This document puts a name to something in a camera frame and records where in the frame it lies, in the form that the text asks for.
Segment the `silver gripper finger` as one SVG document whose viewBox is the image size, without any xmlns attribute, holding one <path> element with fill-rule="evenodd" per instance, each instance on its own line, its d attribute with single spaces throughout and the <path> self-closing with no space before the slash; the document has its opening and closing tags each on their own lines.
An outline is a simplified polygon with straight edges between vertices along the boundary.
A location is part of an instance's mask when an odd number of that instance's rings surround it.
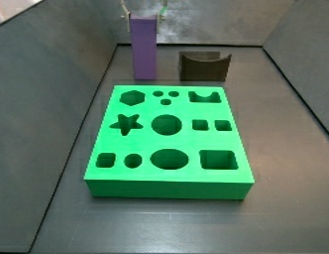
<svg viewBox="0 0 329 254">
<path fill-rule="evenodd" d="M 130 32 L 130 14 L 131 14 L 131 12 L 129 11 L 129 9 L 126 7 L 125 0 L 119 0 L 119 4 L 122 7 L 122 11 L 123 11 L 123 15 L 121 16 L 121 18 L 126 20 L 126 29 L 127 29 L 127 32 Z"/>
<path fill-rule="evenodd" d="M 161 23 L 165 21 L 165 13 L 167 11 L 167 0 L 161 0 L 161 9 L 157 13 L 157 33 L 159 34 Z"/>
</svg>

